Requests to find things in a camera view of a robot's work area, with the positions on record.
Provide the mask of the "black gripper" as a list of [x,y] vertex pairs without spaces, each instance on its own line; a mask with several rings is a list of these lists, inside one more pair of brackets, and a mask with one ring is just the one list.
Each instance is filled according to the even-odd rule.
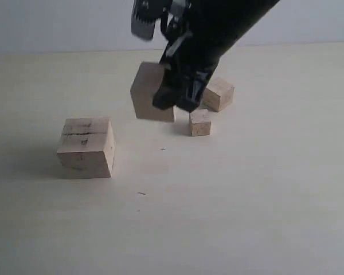
[[170,40],[159,62],[164,68],[163,80],[152,104],[160,110],[175,105],[186,112],[195,111],[218,65],[202,42],[191,31]]

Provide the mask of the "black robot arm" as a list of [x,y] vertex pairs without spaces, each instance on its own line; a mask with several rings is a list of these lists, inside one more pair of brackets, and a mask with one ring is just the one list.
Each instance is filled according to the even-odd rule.
[[276,4],[272,0],[190,1],[177,22],[169,23],[160,59],[162,83],[153,106],[192,112],[200,106],[220,58]]

